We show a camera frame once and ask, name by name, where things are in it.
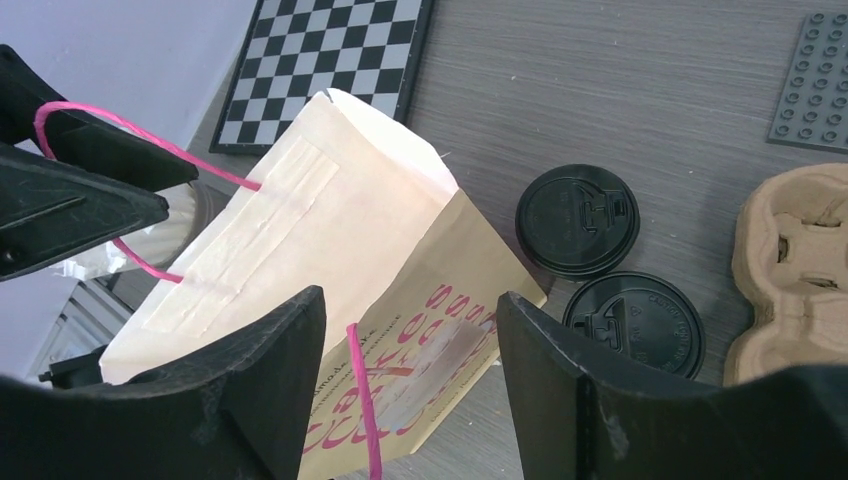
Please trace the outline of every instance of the pink string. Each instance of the pink string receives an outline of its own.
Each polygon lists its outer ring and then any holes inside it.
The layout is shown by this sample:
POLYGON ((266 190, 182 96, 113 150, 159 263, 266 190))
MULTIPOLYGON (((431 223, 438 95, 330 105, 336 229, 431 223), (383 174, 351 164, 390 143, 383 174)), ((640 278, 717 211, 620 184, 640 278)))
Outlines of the pink string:
POLYGON ((374 414, 374 402, 371 400, 371 387, 368 386, 368 373, 365 369, 365 357, 359 346, 359 335, 356 324, 347 327, 347 342, 350 345, 350 361, 353 366, 353 376, 356 377, 356 388, 359 401, 362 404, 362 420, 365 423, 365 440, 368 444, 368 468, 371 471, 368 478, 380 480, 383 478, 383 461, 380 458, 380 436, 377 431, 377 418, 374 414))
POLYGON ((133 252, 130 247, 124 243, 120 238, 116 238, 112 240, 112 243, 118 247, 118 250, 124 252, 124 255, 129 257, 130 260, 135 262, 142 270, 149 273, 150 275, 160 279, 160 280, 168 280, 169 282, 180 283, 183 281, 183 277, 179 275, 174 275, 173 273, 168 273, 164 270, 159 270, 153 265, 147 263, 146 260, 139 257, 137 253, 133 252))
POLYGON ((36 137, 38 137, 38 146, 41 147, 41 151, 44 152, 44 156, 47 158, 56 158, 56 155, 53 154, 53 150, 51 150, 50 146, 47 144, 47 135, 44 132, 44 124, 47 122, 48 115, 59 110, 82 110, 84 112, 100 115, 101 117, 107 118, 117 123, 118 125, 121 125, 122 127, 128 128, 131 132, 144 138, 148 142, 176 155, 177 157, 185 160, 186 162, 198 168, 206 170, 209 173, 217 175, 225 180, 229 180, 237 185, 241 185, 244 188, 249 188, 254 192, 259 191, 259 188, 262 187, 262 184, 260 183, 254 182, 252 180, 247 180, 246 178, 241 178, 238 175, 233 175, 232 173, 221 170, 218 167, 209 165, 208 163, 186 152, 180 147, 174 145, 173 143, 165 139, 159 138, 156 135, 153 135, 147 130, 144 130, 143 128, 135 125, 134 123, 128 120, 124 120, 123 118, 115 115, 114 113, 108 110, 76 102, 47 102, 41 107, 39 107, 39 109, 35 112, 35 135, 36 137))
MULTIPOLYGON (((126 127, 131 132, 133 132, 136 135, 144 138, 148 142, 150 142, 150 143, 152 143, 152 144, 154 144, 154 145, 176 155, 177 157, 185 160, 186 162, 188 162, 188 163, 190 163, 190 164, 192 164, 192 165, 194 165, 198 168, 206 170, 209 173, 217 175, 217 176, 219 176, 219 177, 221 177, 225 180, 229 180, 229 181, 231 181, 231 182, 233 182, 237 185, 240 185, 244 188, 248 188, 250 190, 253 190, 254 192, 259 191, 259 189, 262 187, 262 184, 260 184, 260 183, 254 182, 252 180, 247 180, 245 178, 241 178, 237 175, 233 175, 232 173, 221 170, 218 167, 212 166, 212 165, 204 162, 203 160, 195 157, 194 155, 186 152, 185 150, 181 149, 180 147, 174 145, 173 143, 171 143, 171 142, 169 142, 165 139, 159 138, 156 135, 153 135, 152 133, 148 132, 147 130, 144 130, 143 128, 135 125, 134 123, 132 123, 128 120, 124 120, 123 118, 115 115, 114 113, 112 113, 108 110, 104 110, 104 109, 99 108, 99 107, 94 107, 94 106, 91 106, 91 105, 85 105, 83 103, 76 103, 76 102, 47 102, 44 105, 42 105, 41 107, 39 107, 39 109, 35 112, 35 122, 33 122, 33 123, 35 125, 35 135, 38 138, 38 146, 41 148, 41 151, 44 152, 44 156, 49 158, 49 159, 55 159, 56 154, 53 153, 53 150, 50 148, 50 145, 48 145, 48 143, 47 143, 47 134, 45 132, 44 125, 47 123, 47 117, 51 113, 57 112, 59 110, 82 110, 84 112, 93 113, 95 115, 100 115, 101 117, 107 118, 107 119, 111 120, 112 122, 114 122, 118 125, 126 127)), ((124 243, 124 241, 121 240, 120 238, 116 238, 116 239, 112 240, 112 243, 116 247, 118 247, 118 250, 123 252, 124 255, 129 257, 135 263, 137 263, 138 266, 141 267, 142 270, 149 273, 150 275, 152 275, 152 276, 154 276, 158 279, 168 280, 168 281, 171 281, 171 282, 174 282, 174 283, 182 282, 183 277, 181 277, 179 275, 174 275, 173 273, 168 273, 168 272, 159 270, 158 268, 154 267, 153 265, 147 263, 147 261, 145 261, 143 258, 138 256, 138 254, 136 254, 135 252, 130 250, 130 248, 127 246, 127 244, 124 243)))

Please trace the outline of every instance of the cream paper bag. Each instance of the cream paper bag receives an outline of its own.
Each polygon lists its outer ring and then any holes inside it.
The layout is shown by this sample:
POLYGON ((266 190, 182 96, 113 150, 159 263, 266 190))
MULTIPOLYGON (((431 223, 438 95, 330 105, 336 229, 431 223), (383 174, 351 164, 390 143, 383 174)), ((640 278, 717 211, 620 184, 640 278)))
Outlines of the cream paper bag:
POLYGON ((347 93, 313 97, 247 178, 261 189, 239 189, 180 255, 168 272, 184 280, 156 285, 101 370, 126 382, 322 286, 327 334, 300 478, 368 464, 349 324, 385 461, 414 452, 495 360, 498 296, 545 301, 433 147, 347 93))

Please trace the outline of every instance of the gray wood grain surface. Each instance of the gray wood grain surface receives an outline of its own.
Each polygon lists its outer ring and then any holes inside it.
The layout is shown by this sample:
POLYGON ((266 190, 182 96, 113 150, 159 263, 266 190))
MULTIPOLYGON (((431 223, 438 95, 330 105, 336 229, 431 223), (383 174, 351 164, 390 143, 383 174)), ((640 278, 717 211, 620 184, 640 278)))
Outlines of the gray wood grain surface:
MULTIPOLYGON (((516 252, 515 205, 536 176, 567 163, 621 176, 637 196, 642 231, 620 269, 659 275, 689 296, 707 334, 697 380, 718 384, 730 343, 750 322, 730 275, 740 205, 770 176, 845 158, 764 141, 804 15, 840 9, 848 6, 437 0, 410 125, 448 154, 460 185, 516 252)), ((255 159, 207 153, 222 101, 192 150, 246 173, 255 159)), ((558 318, 577 285, 534 272, 552 286, 545 310, 558 318)), ((521 478, 501 369, 419 453, 389 462, 385 478, 521 478)))

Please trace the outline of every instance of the chessboard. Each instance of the chessboard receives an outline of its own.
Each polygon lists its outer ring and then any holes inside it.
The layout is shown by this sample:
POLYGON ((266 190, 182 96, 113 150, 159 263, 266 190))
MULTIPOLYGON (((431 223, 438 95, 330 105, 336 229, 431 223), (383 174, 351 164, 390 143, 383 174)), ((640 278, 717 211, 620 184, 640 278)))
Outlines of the chessboard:
POLYGON ((433 0, 259 0, 210 152, 264 154, 310 97, 405 122, 433 0))

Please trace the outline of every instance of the white wall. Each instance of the white wall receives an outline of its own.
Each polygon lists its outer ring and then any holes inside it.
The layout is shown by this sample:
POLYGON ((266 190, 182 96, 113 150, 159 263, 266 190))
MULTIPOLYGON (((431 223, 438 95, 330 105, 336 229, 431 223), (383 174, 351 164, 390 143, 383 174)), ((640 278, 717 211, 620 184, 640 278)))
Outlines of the white wall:
POLYGON ((76 284, 47 270, 0 284, 0 375, 27 375, 76 284))
MULTIPOLYGON (((6 43, 60 94, 188 146, 238 54, 254 0, 0 0, 6 43)), ((22 376, 74 281, 0 284, 0 374, 22 376)))

